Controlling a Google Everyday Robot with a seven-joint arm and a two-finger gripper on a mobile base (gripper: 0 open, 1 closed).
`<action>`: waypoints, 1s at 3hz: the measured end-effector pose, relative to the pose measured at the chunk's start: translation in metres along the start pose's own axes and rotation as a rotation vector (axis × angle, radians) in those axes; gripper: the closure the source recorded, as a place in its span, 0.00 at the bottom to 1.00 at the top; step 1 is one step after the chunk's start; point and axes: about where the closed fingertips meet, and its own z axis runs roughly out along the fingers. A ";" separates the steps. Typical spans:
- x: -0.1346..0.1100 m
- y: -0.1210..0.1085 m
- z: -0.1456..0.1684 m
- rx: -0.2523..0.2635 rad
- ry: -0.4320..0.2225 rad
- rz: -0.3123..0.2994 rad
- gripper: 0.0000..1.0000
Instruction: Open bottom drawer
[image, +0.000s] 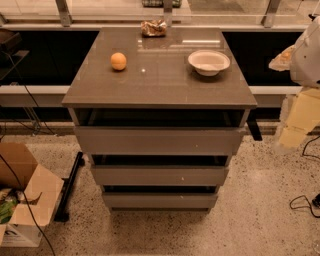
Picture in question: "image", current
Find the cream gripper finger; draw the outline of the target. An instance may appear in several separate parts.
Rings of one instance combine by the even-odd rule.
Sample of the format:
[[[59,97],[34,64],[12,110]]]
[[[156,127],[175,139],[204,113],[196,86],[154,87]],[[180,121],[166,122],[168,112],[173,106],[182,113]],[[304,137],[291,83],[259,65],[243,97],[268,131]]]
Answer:
[[[278,54],[274,59],[272,59],[268,67],[275,71],[286,71],[290,69],[291,56],[294,51],[294,46],[291,45]]]

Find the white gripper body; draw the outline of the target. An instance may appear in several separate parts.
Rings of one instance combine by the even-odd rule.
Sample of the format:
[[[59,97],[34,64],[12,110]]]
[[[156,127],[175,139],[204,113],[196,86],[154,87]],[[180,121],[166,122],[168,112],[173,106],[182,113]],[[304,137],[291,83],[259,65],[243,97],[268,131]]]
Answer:
[[[295,96],[285,98],[277,126],[274,150],[288,154],[296,150],[307,135],[320,124],[320,89],[303,87]]]

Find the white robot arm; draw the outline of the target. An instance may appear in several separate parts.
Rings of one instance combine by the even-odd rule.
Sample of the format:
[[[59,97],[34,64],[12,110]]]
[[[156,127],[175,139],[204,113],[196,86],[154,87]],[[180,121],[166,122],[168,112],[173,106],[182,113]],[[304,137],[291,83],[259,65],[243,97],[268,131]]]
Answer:
[[[290,73],[293,82],[302,89],[289,97],[281,110],[281,124],[277,128],[278,151],[297,149],[320,123],[320,17],[299,36],[295,44],[278,54],[269,63],[275,71]]]

